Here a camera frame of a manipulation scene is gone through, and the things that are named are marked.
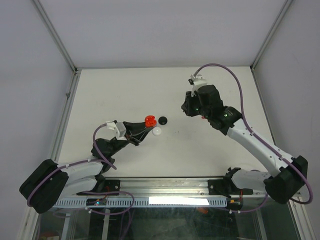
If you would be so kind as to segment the orange round charging case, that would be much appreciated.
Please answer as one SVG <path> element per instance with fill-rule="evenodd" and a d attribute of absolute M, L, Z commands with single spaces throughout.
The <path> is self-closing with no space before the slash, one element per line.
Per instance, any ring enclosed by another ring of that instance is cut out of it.
<path fill-rule="evenodd" d="M 144 119 L 146 128 L 154 128 L 157 125 L 157 120 L 154 115 L 148 115 Z"/>

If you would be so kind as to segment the white round charging case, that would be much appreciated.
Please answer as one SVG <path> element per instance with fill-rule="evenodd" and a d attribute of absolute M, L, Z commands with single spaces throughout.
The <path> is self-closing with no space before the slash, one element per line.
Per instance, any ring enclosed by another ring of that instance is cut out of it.
<path fill-rule="evenodd" d="M 161 134 L 162 134 L 162 129 L 160 128 L 160 127 L 154 127 L 153 129 L 152 129 L 152 134 L 154 135 L 154 136 L 160 136 Z"/>

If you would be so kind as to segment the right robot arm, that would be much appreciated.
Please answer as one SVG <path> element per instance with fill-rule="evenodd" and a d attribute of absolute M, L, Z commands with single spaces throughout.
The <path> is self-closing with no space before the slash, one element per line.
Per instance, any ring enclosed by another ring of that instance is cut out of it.
<path fill-rule="evenodd" d="M 265 172 L 229 168 L 223 182 L 226 192 L 263 191 L 277 203 L 285 204 L 306 184 L 308 161 L 301 155 L 291 156 L 255 133 L 238 110 L 223 105 L 214 85 L 187 91 L 181 109 L 188 117 L 205 118 L 215 130 L 239 143 L 266 168 Z"/>

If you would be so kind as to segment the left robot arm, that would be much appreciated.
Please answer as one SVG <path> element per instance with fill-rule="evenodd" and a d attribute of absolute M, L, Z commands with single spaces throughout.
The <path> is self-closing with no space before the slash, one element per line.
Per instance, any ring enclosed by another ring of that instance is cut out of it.
<path fill-rule="evenodd" d="M 65 164 L 46 159 L 22 183 L 19 193 L 38 214 L 72 195 L 103 195 L 103 174 L 116 169 L 113 156 L 128 145 L 139 146 L 156 125 L 147 121 L 103 123 L 93 132 L 92 157 Z"/>

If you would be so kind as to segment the aluminium mounting rail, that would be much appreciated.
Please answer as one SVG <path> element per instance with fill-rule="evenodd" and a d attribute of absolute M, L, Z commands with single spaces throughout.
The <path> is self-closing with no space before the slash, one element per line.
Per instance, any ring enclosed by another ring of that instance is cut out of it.
<path fill-rule="evenodd" d="M 126 191 L 136 197 L 177 196 L 177 197 L 238 197 L 239 190 L 228 187 L 224 178 L 219 177 L 107 177 L 116 181 L 115 190 Z"/>

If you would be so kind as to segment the aluminium frame post left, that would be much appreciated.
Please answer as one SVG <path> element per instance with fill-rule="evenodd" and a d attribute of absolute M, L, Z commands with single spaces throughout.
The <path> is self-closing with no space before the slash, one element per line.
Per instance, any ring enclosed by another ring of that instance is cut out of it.
<path fill-rule="evenodd" d="M 50 17 L 45 10 L 43 4 L 40 0 L 31 0 L 30 1 L 35 8 L 36 12 L 38 13 L 42 23 L 46 27 L 48 33 L 50 34 L 52 40 L 54 41 L 55 45 L 57 46 L 59 52 L 61 53 L 62 57 L 64 58 L 65 62 L 71 69 L 73 73 L 76 73 L 78 68 L 76 67 L 74 61 L 72 60 L 70 54 L 68 53 L 65 45 L 63 44 L 57 30 L 55 29 Z"/>

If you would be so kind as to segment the aluminium frame post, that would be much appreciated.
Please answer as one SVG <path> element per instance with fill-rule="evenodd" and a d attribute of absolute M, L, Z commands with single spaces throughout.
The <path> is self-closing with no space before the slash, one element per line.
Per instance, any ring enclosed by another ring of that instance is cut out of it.
<path fill-rule="evenodd" d="M 268 45 L 270 44 L 271 40 L 273 39 L 274 35 L 276 34 L 277 29 L 281 25 L 282 21 L 286 17 L 290 7 L 293 5 L 295 1 L 294 0 L 285 0 L 283 5 L 280 8 L 280 11 L 278 12 L 275 20 L 273 21 L 269 31 L 266 34 L 266 37 L 264 38 L 262 45 L 260 46 L 252 64 L 250 65 L 250 69 L 252 72 L 255 71 L 257 65 L 259 64 L 260 60 L 262 59 Z"/>
<path fill-rule="evenodd" d="M 61 53 L 62 57 L 64 58 L 65 62 L 71 69 L 73 73 L 76 73 L 78 68 L 76 67 L 74 61 L 72 60 L 70 54 L 68 53 L 65 45 L 63 44 L 57 30 L 55 29 L 50 17 L 45 10 L 43 4 L 40 0 L 31 0 L 30 1 L 35 8 L 36 12 L 38 13 L 42 23 L 46 27 L 48 33 L 50 34 L 52 40 L 54 41 L 55 45 L 57 46 L 59 52 Z"/>

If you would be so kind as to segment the aluminium frame post right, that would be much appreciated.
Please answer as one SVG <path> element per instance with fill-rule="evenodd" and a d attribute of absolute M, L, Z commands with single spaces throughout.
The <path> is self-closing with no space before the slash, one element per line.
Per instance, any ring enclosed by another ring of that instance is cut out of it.
<path fill-rule="evenodd" d="M 260 60 L 262 59 L 268 45 L 270 44 L 271 40 L 273 39 L 274 35 L 276 34 L 277 29 L 281 25 L 282 21 L 286 17 L 290 7 L 293 5 L 295 1 L 294 0 L 285 0 L 283 5 L 280 8 L 280 11 L 278 12 L 275 20 L 273 21 L 269 31 L 266 34 L 266 37 L 264 38 L 262 45 L 260 46 L 252 64 L 250 65 L 250 69 L 252 72 L 255 71 L 257 65 L 259 64 Z"/>

